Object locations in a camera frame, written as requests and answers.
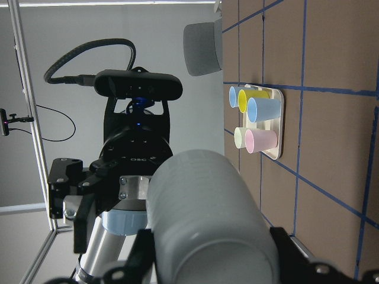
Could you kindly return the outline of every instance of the gray wall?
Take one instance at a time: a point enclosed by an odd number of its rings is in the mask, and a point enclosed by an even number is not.
[[[182,49],[187,24],[218,18],[213,14],[213,5],[22,8],[21,16],[37,103],[67,113],[77,126],[76,135],[69,141],[44,142],[48,167],[56,157],[79,158],[86,165],[98,157],[106,99],[89,87],[48,85],[43,82],[43,74],[70,49],[111,37],[124,37],[136,45],[135,66],[170,73],[181,80],[182,98],[169,104],[173,152],[209,149],[224,153],[222,72],[191,77]],[[0,9],[0,25],[0,107],[8,113],[25,115],[6,8]],[[57,75],[124,69],[128,60],[129,51],[125,48],[100,48],[68,63]],[[38,115],[43,137],[60,139],[71,134],[72,126],[65,117],[45,109],[38,109]],[[29,130],[27,124],[12,127]],[[0,206],[42,202],[30,135],[13,131],[8,137],[0,137],[0,144]]]

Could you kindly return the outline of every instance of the chair backrest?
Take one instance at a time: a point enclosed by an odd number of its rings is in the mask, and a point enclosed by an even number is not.
[[[184,59],[191,76],[221,70],[221,19],[187,25],[183,32]]]

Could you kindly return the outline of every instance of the cup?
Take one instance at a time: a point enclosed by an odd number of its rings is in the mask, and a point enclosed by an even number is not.
[[[248,118],[250,122],[260,122],[280,117],[281,103],[277,99],[250,98]]]
[[[275,131],[258,129],[246,130],[245,146],[250,154],[275,148],[277,144],[278,136]]]
[[[245,148],[245,133],[250,128],[236,127],[235,129],[235,145],[238,149]]]
[[[229,104],[232,108],[238,107],[238,93],[239,93],[239,91],[245,90],[245,89],[256,90],[255,87],[251,87],[251,88],[234,87],[234,86],[230,87],[230,89],[229,89]]]
[[[268,99],[269,95],[266,91],[259,90],[246,90],[242,89],[238,93],[238,107],[239,111],[244,113],[246,112],[248,101],[250,98],[265,98]]]

